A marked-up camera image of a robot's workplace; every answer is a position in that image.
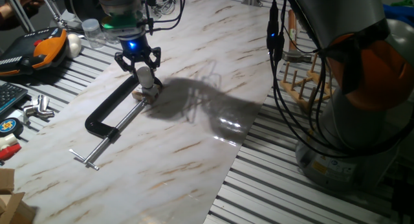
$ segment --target cardboard box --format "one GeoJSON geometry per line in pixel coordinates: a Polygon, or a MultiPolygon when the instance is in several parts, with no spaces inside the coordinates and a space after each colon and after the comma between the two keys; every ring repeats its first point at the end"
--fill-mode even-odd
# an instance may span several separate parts
{"type": "Polygon", "coordinates": [[[14,190],[14,170],[0,169],[0,194],[13,192],[14,190]]]}
{"type": "Polygon", "coordinates": [[[24,192],[13,190],[14,170],[0,169],[0,224],[31,224],[36,212],[22,201],[24,192]]]}

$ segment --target circular sticker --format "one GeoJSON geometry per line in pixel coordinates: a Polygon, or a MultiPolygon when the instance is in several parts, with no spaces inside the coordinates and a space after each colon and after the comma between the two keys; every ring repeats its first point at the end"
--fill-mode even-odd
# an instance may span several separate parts
{"type": "Polygon", "coordinates": [[[1,133],[6,133],[10,130],[12,130],[14,128],[14,126],[16,126],[16,121],[15,120],[5,120],[0,124],[0,132],[1,133]]]}

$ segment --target blue light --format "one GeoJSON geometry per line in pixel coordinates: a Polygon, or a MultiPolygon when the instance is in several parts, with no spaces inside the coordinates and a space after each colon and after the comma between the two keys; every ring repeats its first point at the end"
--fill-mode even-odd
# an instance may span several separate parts
{"type": "Polygon", "coordinates": [[[134,49],[136,46],[136,43],[129,42],[129,46],[131,47],[131,49],[134,49]]]}

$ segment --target keyboard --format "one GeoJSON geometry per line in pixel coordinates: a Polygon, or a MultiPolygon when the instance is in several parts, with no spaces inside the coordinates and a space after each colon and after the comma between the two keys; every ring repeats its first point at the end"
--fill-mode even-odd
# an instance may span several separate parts
{"type": "Polygon", "coordinates": [[[6,83],[0,87],[0,115],[4,114],[15,103],[27,94],[27,90],[16,85],[6,83]]]}

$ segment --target white marble surface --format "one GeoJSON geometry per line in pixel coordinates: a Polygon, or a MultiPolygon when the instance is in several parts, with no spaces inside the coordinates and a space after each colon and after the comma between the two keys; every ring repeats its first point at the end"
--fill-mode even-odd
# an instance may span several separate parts
{"type": "MultiPolygon", "coordinates": [[[[268,9],[187,0],[180,25],[148,36],[162,48],[166,86],[96,160],[74,160],[101,141],[85,119],[129,75],[111,65],[6,167],[38,207],[35,223],[202,223],[271,86],[268,9]]],[[[135,105],[126,98],[104,122],[135,105]]]]}

